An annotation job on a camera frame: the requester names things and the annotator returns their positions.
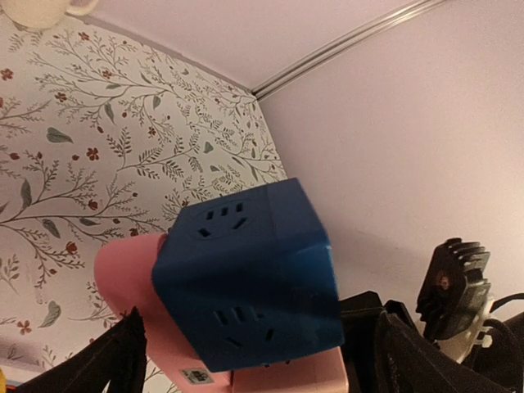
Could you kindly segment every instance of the qr code label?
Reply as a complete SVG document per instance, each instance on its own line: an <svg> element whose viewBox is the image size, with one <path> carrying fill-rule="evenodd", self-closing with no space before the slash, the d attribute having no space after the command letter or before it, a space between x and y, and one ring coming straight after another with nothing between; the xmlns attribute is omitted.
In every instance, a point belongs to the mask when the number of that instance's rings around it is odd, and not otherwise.
<svg viewBox="0 0 524 393"><path fill-rule="evenodd" d="M188 368L180 370L187 381L192 385L205 385L207 383L214 383L208 371L204 368Z"/></svg>

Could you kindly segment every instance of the floral pattern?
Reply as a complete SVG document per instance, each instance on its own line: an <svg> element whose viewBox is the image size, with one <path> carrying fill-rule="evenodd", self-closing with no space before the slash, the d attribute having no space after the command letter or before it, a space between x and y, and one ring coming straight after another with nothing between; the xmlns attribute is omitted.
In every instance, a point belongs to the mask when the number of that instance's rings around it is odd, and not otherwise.
<svg viewBox="0 0 524 393"><path fill-rule="evenodd" d="M94 256L189 204L285 178L256 99L66 19L0 10L0 356L49 369L112 326ZM145 392L177 393L149 362Z"/></svg>

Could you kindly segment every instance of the blue cube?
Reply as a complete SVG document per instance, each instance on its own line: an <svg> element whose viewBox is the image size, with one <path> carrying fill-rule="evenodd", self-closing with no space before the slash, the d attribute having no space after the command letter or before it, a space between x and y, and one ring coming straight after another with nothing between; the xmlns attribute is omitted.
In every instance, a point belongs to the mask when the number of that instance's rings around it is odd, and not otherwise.
<svg viewBox="0 0 524 393"><path fill-rule="evenodd" d="M211 372L344 341L328 235L296 179L184 208L152 281Z"/></svg>

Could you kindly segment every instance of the white mug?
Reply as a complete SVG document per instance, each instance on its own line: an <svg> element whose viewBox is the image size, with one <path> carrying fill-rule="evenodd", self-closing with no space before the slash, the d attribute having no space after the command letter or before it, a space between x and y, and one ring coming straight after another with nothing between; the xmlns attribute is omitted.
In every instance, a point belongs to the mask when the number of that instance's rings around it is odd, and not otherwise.
<svg viewBox="0 0 524 393"><path fill-rule="evenodd" d="M62 20L64 15L84 16L91 12L98 0L87 6L71 6L70 0L0 0L9 18L31 30L49 29Z"/></svg>

